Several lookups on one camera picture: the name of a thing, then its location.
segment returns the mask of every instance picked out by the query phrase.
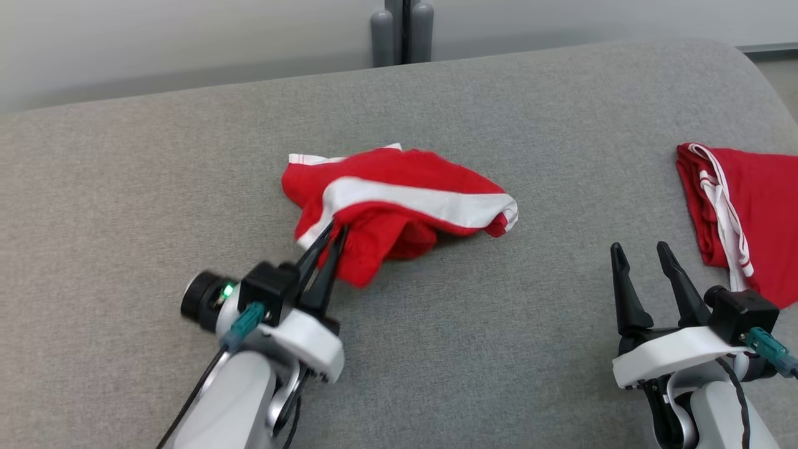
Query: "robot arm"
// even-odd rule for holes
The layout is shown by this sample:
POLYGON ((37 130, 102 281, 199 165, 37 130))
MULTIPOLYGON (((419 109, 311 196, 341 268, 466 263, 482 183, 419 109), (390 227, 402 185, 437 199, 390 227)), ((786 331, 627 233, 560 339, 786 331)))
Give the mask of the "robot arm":
MULTIPOLYGON (((613 360, 618 386, 646 393, 662 448, 738 449, 742 441, 744 449, 777 449, 740 381, 776 374, 776 366, 757 355, 764 340, 752 337, 769 336, 779 309, 756 292, 722 287, 711 288, 702 301, 668 245, 659 242, 657 250, 679 308, 676 328, 653 328, 632 286, 621 245, 610 248, 621 336, 613 360)), ((791 374, 780 367, 779 372, 791 374)))
POLYGON ((326 310, 346 228, 334 239, 332 229, 296 264, 262 262, 241 281, 202 272, 188 285, 181 313, 214 332, 221 349, 158 448, 269 449, 293 412, 290 445, 305 383, 335 383, 344 366, 339 325, 326 310))

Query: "folded red clothing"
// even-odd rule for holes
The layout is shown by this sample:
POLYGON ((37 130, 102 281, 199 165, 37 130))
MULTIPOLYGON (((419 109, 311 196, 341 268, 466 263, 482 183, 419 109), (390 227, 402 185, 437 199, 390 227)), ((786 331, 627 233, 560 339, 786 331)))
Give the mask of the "folded red clothing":
POLYGON ((302 208, 295 231, 308 248, 334 220, 349 233, 338 277, 368 284, 385 259, 429 251, 437 232, 498 237, 518 221, 518 205, 488 178, 435 153, 380 148, 351 157, 291 154, 282 189, 302 208))
POLYGON ((796 302, 798 156, 685 143, 676 168, 704 262, 728 267, 734 291, 796 302))

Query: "gray pole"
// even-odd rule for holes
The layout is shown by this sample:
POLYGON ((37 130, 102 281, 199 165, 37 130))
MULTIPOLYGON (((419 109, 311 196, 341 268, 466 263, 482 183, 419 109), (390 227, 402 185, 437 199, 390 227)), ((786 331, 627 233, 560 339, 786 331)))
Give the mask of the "gray pole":
POLYGON ((393 65, 401 64, 402 0, 385 0, 385 8, 393 15, 393 65))
POLYGON ((432 5, 418 3, 410 11, 410 62, 430 62, 433 59, 432 5))
POLYGON ((393 15, 377 11, 371 15, 371 64, 373 67, 395 66, 393 48, 393 15))

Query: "white wall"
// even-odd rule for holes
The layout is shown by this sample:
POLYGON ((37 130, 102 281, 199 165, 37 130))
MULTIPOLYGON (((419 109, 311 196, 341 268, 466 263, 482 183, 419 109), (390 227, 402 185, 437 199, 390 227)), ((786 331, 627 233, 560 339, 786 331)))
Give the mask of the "white wall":
MULTIPOLYGON (((424 0, 433 59, 616 38, 798 42, 798 0, 424 0)), ((384 0, 0 0, 0 111, 370 66, 384 0)))
POLYGON ((424 0, 433 59, 620 38, 694 37, 732 46, 798 42, 798 0, 424 0))
POLYGON ((369 16, 381 7, 382 0, 0 0, 0 109, 365 68, 369 16))

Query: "gray fabric surface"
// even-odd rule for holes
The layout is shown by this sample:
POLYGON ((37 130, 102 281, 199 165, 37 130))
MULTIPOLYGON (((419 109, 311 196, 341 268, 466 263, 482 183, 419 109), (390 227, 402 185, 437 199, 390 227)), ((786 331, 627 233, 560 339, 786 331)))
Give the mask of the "gray fabric surface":
MULTIPOLYGON (((340 285, 346 367, 311 383, 294 447, 656 447, 646 400, 615 387, 609 247, 676 322, 655 244, 702 292, 674 168, 684 141, 798 153, 798 128, 742 54, 610 43, 196 89, 5 117, 2 447, 153 447, 216 348, 181 319, 201 268, 295 258, 291 152, 395 141, 515 196, 506 236, 447 240, 340 285)), ((798 350, 798 308, 776 335, 798 350)), ((798 388, 745 385, 782 447, 798 388)))

